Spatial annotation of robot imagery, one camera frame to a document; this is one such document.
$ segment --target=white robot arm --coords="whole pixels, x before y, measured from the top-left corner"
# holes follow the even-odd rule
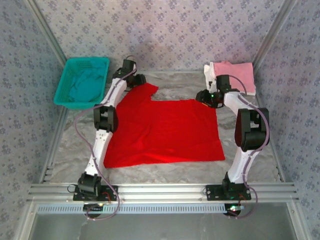
[[[94,126],[96,128],[93,146],[94,156],[91,154],[85,171],[78,180],[78,186],[75,191],[81,194],[77,194],[74,200],[76,200],[79,195],[85,200],[98,200],[101,197],[102,176],[100,176],[100,173],[104,168],[104,159],[109,142],[113,133],[118,128],[116,107],[127,87],[132,88],[144,83],[146,83],[145,76],[136,74],[136,63],[132,60],[125,59],[122,67],[113,75],[111,87],[100,103],[101,106],[93,110]]]
[[[220,75],[216,78],[218,91],[200,91],[195,99],[211,108],[218,109],[227,106],[233,111],[237,116],[234,132],[237,150],[232,166],[222,180],[222,185],[206,186],[207,200],[240,200],[241,196],[250,200],[250,191],[244,182],[247,181],[247,175],[253,160],[266,141],[269,111],[266,108],[252,105],[242,97],[239,90],[232,89],[229,75]],[[267,125],[257,110],[263,114]]]

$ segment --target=patterned wallpaper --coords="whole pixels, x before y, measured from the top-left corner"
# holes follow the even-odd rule
[[[288,180],[320,240],[320,2],[294,7],[258,70],[258,91]]]
[[[140,70],[251,62],[283,0],[36,0],[67,58],[135,55]]]
[[[0,239],[9,240],[46,159],[62,68],[23,0],[0,9]]]

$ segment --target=pink cloth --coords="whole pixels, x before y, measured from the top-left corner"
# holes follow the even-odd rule
[[[254,81],[254,68],[251,62],[231,64],[228,61],[222,61],[214,63],[214,73],[216,76],[219,75],[232,75],[240,79],[248,94],[255,95],[256,87]],[[233,89],[239,89],[244,92],[244,88],[241,83],[233,77],[230,77],[230,84]]]

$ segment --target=enclosure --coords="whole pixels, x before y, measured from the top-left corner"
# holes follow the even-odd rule
[[[108,57],[107,92],[128,55],[159,87],[154,101],[194,99],[206,87],[209,62],[252,62],[256,96],[246,98],[268,108],[271,137],[248,174],[260,199],[252,221],[224,218],[221,202],[209,204],[201,193],[206,184],[221,183],[236,154],[236,116],[226,107],[216,111],[224,161],[105,169],[122,189],[122,211],[133,207],[110,220],[104,230],[116,229],[112,238],[128,238],[119,225],[128,218],[137,223],[127,224],[137,230],[135,239],[243,239],[247,226],[257,229],[251,239],[320,239],[319,26],[315,0],[2,1],[0,239],[87,239],[103,229],[104,222],[76,216],[83,203],[72,201],[67,186],[77,183],[90,150],[73,127],[79,111],[53,98],[67,59]],[[81,118],[79,127],[93,144],[93,115]],[[156,208],[170,204],[181,210]],[[66,224],[50,226],[62,219]],[[173,220],[188,231],[170,229]],[[138,223],[154,235],[138,234]],[[218,225],[234,230],[221,235],[211,227]]]

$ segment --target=plastic laundry basket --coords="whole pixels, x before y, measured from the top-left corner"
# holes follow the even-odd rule
[[[89,101],[89,102],[75,102],[69,100],[69,93],[72,87],[74,76],[83,69],[93,68],[91,61],[92,59],[99,59],[105,63],[105,73],[101,88],[101,94]],[[105,86],[107,81],[107,73],[109,67],[109,58],[107,57],[75,57],[70,58],[66,61],[63,69],[62,76],[58,88],[56,90],[53,102],[57,105],[63,105],[68,109],[88,109],[92,108],[95,104],[101,103],[105,93]]]

